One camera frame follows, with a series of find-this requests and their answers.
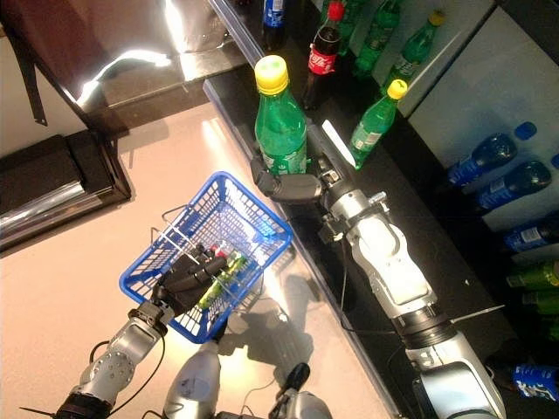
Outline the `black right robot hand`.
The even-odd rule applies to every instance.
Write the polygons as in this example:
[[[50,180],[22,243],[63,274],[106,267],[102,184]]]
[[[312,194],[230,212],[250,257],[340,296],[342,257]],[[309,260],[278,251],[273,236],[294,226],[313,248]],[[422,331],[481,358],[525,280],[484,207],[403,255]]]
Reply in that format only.
[[[273,175],[263,155],[255,150],[250,163],[252,179],[260,192],[275,202],[301,204],[322,200],[328,209],[355,188],[353,169],[322,127],[310,126],[307,144],[313,157],[310,173]]]

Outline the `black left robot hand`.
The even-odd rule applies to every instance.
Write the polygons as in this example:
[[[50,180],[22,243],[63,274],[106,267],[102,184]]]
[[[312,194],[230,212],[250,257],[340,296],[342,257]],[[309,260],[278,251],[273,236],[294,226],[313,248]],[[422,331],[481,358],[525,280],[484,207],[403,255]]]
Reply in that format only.
[[[156,282],[150,301],[168,306],[174,318],[192,309],[227,267],[227,258],[198,244],[182,254]]]

